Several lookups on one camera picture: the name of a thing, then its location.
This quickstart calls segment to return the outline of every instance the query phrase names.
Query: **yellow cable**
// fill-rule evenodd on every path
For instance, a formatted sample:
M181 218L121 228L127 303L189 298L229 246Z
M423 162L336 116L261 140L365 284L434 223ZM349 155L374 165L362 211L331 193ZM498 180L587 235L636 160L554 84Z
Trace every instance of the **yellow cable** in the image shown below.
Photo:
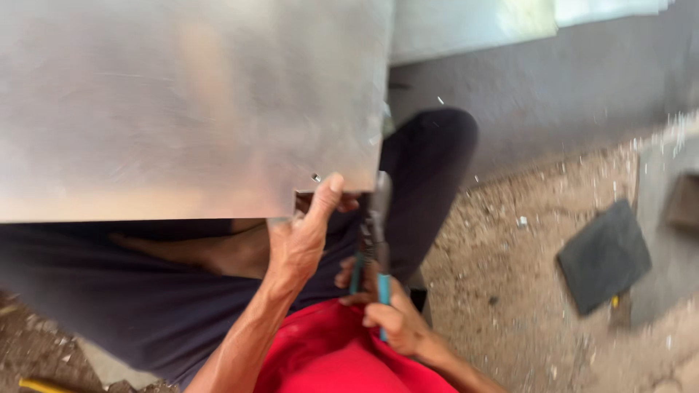
M20 378L20 387L28 387L41 393L74 393L62 387L51 385L50 383L39 382L33 379Z

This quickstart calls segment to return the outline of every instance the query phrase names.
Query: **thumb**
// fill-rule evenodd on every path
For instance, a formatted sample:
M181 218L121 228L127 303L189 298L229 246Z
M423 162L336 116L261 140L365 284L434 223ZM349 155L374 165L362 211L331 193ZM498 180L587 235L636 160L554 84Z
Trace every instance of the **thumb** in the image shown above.
M364 308L365 327L381 326L388 334L401 332L404 323L403 314L395 308L381 303L372 303Z
M320 183L315 190L304 221L311 224L326 224L330 215L338 207L338 203L340 203L344 185L345 178L339 173L331 174Z

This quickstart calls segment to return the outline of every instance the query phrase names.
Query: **dark pants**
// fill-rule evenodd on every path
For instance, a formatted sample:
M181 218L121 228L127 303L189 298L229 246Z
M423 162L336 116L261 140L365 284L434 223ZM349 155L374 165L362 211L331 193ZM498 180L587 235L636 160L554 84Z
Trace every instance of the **dark pants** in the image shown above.
M386 227L391 272L405 282L421 264L461 182L477 137L454 109L418 114L383 145L394 183ZM326 254L290 313L346 293L334 286L353 254L359 214L335 213ZM0 225L0 287L135 369L185 388L243 312L260 281L219 277L119 248L111 231L156 240L229 234L230 220Z

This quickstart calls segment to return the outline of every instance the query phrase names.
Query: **red fabric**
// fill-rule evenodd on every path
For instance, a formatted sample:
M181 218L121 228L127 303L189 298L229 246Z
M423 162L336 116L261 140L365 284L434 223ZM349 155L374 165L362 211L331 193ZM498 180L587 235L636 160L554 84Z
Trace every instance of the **red fabric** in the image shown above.
M363 311L328 300L288 316L255 393L449 392L437 373L401 356L361 325Z

